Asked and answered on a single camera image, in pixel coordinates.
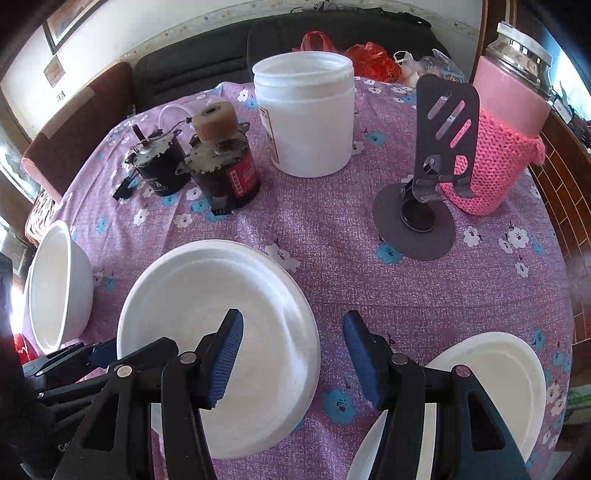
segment white jar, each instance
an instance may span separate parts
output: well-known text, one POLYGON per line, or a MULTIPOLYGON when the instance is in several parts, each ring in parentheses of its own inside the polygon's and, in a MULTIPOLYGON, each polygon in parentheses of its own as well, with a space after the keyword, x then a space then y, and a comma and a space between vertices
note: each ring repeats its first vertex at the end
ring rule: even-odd
POLYGON ((284 53, 253 68, 255 95, 273 163, 295 177, 323 177, 351 158, 355 81, 347 57, 284 53))

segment purple tablecloth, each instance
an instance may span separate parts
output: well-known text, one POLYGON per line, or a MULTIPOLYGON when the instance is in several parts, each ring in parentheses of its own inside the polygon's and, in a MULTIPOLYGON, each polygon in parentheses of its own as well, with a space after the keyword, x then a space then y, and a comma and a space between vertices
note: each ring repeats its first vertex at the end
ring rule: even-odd
MULTIPOLYGON (((222 480, 344 480, 378 417, 362 395, 340 329, 358 309, 371 331, 422 365, 477 333, 498 330, 528 342, 547 383, 547 409, 527 463, 539 478, 564 420, 573 318, 562 255, 540 195, 526 173, 506 201, 484 218, 448 202, 457 226, 452 251, 434 262, 403 258, 381 242, 372 201, 412 172, 416 96, 406 87, 356 79, 353 156, 321 179, 290 177, 271 162, 252 85, 224 83, 221 92, 248 134, 262 180, 252 203, 228 218, 209 213, 195 184, 160 198, 139 183, 126 202, 111 190, 126 175, 125 152, 136 142, 131 125, 149 133, 162 107, 115 127, 86 162, 56 213, 86 251, 95 297, 85 342, 115 336, 125 297, 139 275, 165 252, 191 241, 231 239, 278 261, 298 282, 316 317, 322 366, 316 396, 298 427, 258 455, 215 461, 222 480)), ((167 125, 184 117, 168 111, 167 125)), ((185 148, 191 135, 185 125, 185 148)), ((25 314, 25 333, 32 339, 25 314)), ((161 459, 157 473, 162 476, 161 459)))

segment brown chair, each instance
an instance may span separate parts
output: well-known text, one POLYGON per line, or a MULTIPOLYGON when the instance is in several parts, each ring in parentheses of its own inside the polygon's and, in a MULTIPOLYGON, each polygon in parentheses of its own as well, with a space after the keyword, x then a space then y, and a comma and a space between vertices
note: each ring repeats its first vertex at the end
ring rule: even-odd
POLYGON ((111 128, 125 119, 131 85, 130 65, 112 66, 75 94, 27 148, 22 166, 56 202, 111 128))

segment plastic bag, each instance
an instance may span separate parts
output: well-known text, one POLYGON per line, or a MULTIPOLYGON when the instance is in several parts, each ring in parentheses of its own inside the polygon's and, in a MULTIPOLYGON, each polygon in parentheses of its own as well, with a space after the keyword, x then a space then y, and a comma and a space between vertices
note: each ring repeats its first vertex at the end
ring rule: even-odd
POLYGON ((439 50, 433 49, 433 57, 423 57, 416 61, 410 52, 404 52, 404 58, 399 61, 402 74, 398 83, 415 88, 420 77, 433 74, 439 78, 454 82, 466 83, 466 77, 453 61, 439 50))
MULTIPOLYGON (((293 51, 329 51, 337 53, 335 44, 324 32, 313 31, 304 35, 300 48, 293 51)), ((355 75, 394 83, 402 73, 402 69, 391 59, 385 48, 372 42, 365 45, 357 44, 343 53, 353 62, 355 75)))

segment picture frame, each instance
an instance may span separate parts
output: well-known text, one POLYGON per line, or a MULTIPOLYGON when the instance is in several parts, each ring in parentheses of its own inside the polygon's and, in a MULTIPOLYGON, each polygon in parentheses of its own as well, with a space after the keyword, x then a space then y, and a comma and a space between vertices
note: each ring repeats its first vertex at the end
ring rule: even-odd
POLYGON ((107 0, 66 0, 44 22, 43 31, 51 53, 55 55, 64 42, 107 0))

